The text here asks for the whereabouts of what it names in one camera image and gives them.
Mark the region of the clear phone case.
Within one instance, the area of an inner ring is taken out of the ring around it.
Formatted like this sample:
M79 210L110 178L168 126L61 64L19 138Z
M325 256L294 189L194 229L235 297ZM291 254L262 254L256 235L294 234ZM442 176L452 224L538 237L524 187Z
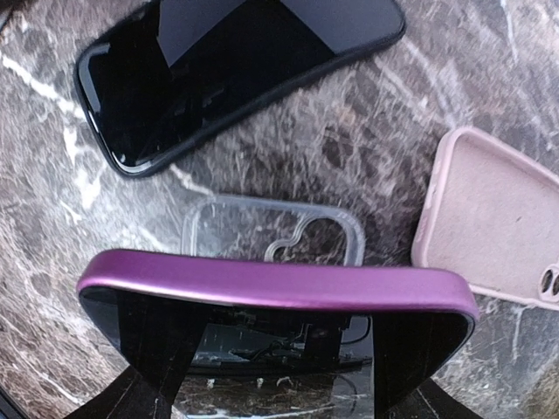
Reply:
M345 209L250 196L194 201L183 220L180 252L205 258L357 267L364 229Z

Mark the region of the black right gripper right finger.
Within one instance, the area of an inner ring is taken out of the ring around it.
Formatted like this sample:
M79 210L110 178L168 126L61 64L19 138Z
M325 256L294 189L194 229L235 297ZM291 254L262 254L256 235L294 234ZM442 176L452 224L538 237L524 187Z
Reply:
M462 313L387 312L372 316L375 417L389 411L431 378L472 334Z

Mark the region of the pink phone case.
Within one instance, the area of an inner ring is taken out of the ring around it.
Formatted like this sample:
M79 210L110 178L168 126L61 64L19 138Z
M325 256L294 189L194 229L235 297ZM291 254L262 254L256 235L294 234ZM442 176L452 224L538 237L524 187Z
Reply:
M478 128L445 134L411 262L454 271L478 294L557 310L557 174Z

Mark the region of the purple smartphone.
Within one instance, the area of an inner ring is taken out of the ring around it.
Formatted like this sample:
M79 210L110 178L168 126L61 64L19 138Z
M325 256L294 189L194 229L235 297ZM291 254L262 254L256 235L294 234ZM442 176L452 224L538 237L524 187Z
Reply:
M372 316L479 311L441 270L274 264L112 250L93 258L81 292L136 292L210 307L187 375L312 374L371 366Z

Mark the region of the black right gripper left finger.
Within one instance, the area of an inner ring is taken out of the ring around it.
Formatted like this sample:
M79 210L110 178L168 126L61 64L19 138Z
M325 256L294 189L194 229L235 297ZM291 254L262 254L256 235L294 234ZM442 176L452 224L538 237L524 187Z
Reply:
M210 307L136 292L81 292L84 310L128 367L70 418L169 418Z

